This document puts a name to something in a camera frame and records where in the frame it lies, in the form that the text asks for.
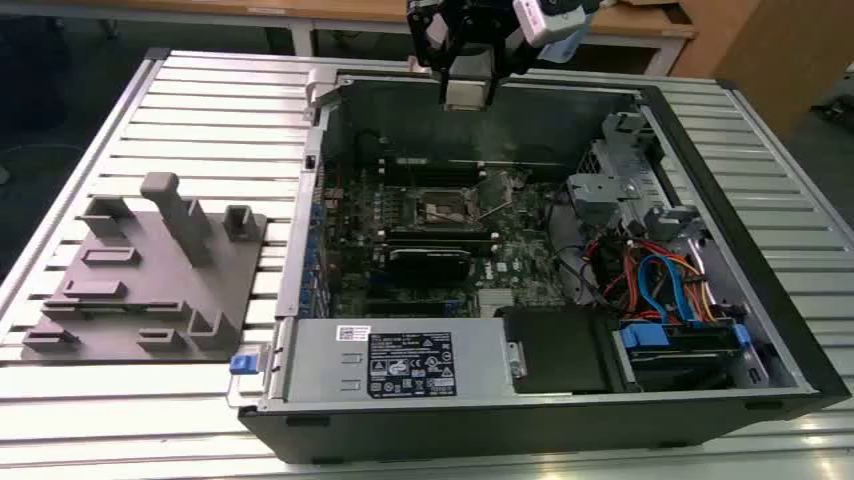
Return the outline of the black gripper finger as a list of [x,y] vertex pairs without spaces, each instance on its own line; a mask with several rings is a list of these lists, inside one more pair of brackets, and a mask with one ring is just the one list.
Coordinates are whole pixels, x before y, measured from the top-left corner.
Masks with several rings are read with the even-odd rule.
[[434,58],[434,73],[439,79],[439,103],[446,104],[450,82],[453,80],[453,66],[461,54],[460,48],[443,48]]
[[502,50],[498,46],[493,46],[490,49],[492,55],[492,66],[490,66],[490,80],[488,84],[488,105],[492,106],[496,98],[496,92],[501,83],[501,73],[502,73]]

